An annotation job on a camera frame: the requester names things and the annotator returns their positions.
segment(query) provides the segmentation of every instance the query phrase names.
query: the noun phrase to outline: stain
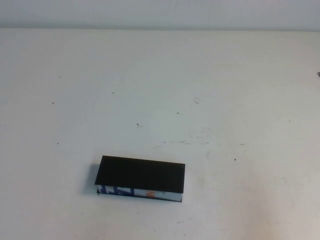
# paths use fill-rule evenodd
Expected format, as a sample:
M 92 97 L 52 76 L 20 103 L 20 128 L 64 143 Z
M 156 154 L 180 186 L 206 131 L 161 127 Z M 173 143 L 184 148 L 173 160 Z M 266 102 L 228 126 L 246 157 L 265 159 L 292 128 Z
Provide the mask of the stain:
M 210 151 L 208 151 L 208 152 L 205 154 L 205 156 L 206 156 L 206 158 L 207 158 L 208 160 L 211 160 L 211 159 L 210 159 Z

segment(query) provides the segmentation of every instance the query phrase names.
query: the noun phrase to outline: scuff mark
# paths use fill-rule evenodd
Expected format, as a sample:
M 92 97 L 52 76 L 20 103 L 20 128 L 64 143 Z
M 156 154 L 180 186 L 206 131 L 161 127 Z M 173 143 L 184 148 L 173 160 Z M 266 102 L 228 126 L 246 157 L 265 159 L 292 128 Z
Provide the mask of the scuff mark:
M 160 146 L 160 145 L 159 145 L 159 146 L 155 146 L 154 148 L 151 149 L 151 151 L 152 151 L 153 149 L 157 149 L 157 148 L 161 148 L 161 146 Z

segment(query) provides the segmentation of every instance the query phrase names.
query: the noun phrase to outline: white surface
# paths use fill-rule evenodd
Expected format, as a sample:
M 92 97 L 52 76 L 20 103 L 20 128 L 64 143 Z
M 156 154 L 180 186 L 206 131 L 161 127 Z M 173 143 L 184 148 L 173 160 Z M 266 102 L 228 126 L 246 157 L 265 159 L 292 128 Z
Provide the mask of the white surface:
M 320 31 L 319 0 L 2 0 L 0 27 Z
M 320 33 L 0 29 L 0 239 L 319 239 L 316 72 Z M 183 202 L 98 196 L 103 154 Z

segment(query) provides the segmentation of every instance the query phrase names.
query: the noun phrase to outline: black box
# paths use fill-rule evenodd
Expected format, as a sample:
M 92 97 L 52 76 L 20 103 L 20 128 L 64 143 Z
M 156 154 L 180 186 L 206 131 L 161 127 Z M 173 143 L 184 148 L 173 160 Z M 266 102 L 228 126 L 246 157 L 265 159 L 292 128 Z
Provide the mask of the black box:
M 182 202 L 185 164 L 102 156 L 95 179 L 100 194 Z

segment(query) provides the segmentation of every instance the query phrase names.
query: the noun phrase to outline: white table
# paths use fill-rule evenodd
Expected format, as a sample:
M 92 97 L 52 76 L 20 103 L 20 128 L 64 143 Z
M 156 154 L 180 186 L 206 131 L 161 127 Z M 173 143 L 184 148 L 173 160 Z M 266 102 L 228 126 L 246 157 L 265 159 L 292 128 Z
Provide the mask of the white table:
M 0 239 L 319 239 L 317 72 L 315 32 L 0 29 Z M 97 195 L 102 155 L 183 202 Z

